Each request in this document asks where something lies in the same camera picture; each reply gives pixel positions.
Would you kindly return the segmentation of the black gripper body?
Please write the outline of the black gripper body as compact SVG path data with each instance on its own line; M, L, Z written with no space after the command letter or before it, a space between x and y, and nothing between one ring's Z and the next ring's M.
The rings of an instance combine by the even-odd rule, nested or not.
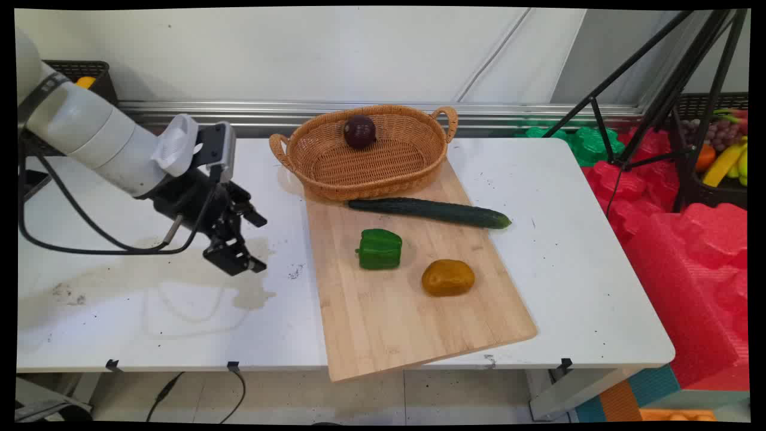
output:
M238 236L242 217L232 211L231 183L215 183L200 170L189 170L174 179L168 175L153 189L153 207L171 219L181 215L181 224L191 230L203 214L197 233L208 238Z

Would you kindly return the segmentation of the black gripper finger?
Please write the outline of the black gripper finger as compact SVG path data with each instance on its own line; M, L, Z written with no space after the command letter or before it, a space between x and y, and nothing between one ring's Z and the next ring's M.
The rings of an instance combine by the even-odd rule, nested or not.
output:
M241 236L210 236L209 239L210 245L203 251L203 257L230 276L242 272L260 273L268 267L265 262L252 256Z
M232 211L243 217L249 223L257 228L265 226L268 221L257 212L251 203L251 194L238 184L230 184L230 199L232 200Z

